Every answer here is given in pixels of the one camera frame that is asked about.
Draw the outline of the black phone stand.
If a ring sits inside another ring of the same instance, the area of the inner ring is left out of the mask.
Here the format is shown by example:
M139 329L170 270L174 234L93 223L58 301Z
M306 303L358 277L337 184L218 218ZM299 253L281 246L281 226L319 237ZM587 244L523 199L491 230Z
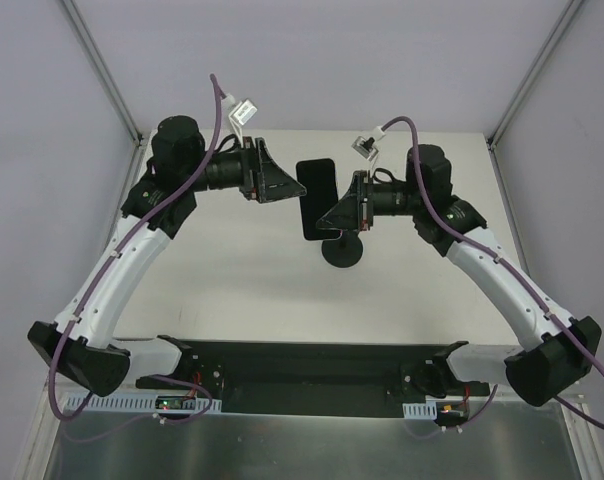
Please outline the black phone stand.
M336 239L321 243L321 254L331 266L346 269L355 266L362 258L364 245L356 233L343 232Z

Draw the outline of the black smartphone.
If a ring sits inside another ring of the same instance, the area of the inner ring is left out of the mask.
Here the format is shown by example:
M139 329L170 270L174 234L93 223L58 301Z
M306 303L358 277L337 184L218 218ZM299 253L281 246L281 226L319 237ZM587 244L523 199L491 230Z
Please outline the black smartphone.
M335 163L330 158L300 161L296 164L297 181L306 188L299 198L302 232L307 241L335 240L337 230L318 229L317 221L338 202Z

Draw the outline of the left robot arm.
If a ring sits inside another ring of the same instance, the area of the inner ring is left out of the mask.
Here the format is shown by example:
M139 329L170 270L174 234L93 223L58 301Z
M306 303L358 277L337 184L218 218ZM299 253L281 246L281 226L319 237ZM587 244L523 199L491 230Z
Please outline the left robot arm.
M53 322L37 321L27 335L53 373L99 397L152 375L173 389L192 380L195 360L187 344L167 335L119 341L114 330L145 272L194 212L196 193L238 189L261 204L306 193L275 163L264 139L236 138L231 148L208 155L197 122L188 116L164 119L151 148L90 278Z

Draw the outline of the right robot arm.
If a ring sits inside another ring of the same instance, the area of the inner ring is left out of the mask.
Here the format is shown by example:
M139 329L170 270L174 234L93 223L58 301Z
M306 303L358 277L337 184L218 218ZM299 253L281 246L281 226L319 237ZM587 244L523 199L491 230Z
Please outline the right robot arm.
M590 372L601 328L559 307L511 264L486 220L453 194L451 173L444 151L422 144L408 151L403 181L355 172L347 193L316 226L359 233L379 216L411 217L418 235L476 284L518 340L514 348L455 342L412 373L415 388L443 398L469 382L492 383L542 406Z

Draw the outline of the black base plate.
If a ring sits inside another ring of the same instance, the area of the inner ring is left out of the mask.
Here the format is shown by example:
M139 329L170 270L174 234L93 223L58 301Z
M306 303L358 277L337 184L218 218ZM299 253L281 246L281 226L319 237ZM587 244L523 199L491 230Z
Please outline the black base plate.
M400 418L422 403L441 345L187 340L175 389L193 384L225 413Z

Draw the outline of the left aluminium frame post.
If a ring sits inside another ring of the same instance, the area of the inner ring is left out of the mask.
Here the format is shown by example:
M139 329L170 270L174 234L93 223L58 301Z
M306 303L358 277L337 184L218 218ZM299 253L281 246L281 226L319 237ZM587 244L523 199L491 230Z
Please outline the left aluminium frame post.
M76 37L120 123L132 142L139 145L143 140L143 132L135 121L77 2L74 0L58 0L56 4Z

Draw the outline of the aluminium frame post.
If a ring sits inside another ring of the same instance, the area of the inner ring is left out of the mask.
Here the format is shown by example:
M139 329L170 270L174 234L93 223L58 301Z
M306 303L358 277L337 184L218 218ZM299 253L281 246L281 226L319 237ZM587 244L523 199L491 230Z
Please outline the aluminium frame post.
M74 0L58 0L56 4L76 37L120 123L132 142L139 145L143 140L143 132L135 121L77 2Z
M500 143L501 139L515 120L519 110L533 92L538 80L541 78L556 51L587 4L588 2L585 0L571 0L565 3L560 15L553 23L550 32L544 39L523 78L507 103L505 110L499 117L498 122L487 136L487 146L490 151L494 151Z

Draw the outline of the right aluminium frame post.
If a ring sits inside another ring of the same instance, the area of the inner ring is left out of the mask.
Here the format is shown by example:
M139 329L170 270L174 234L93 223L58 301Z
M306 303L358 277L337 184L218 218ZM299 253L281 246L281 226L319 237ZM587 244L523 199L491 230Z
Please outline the right aluminium frame post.
M523 78L507 103L505 110L499 117L498 122L487 136L487 146L490 151L494 151L500 143L501 139L515 120L519 110L533 92L538 80L541 78L556 51L587 4L588 2L585 0L571 0L565 3L560 15L553 23L550 32L544 39Z

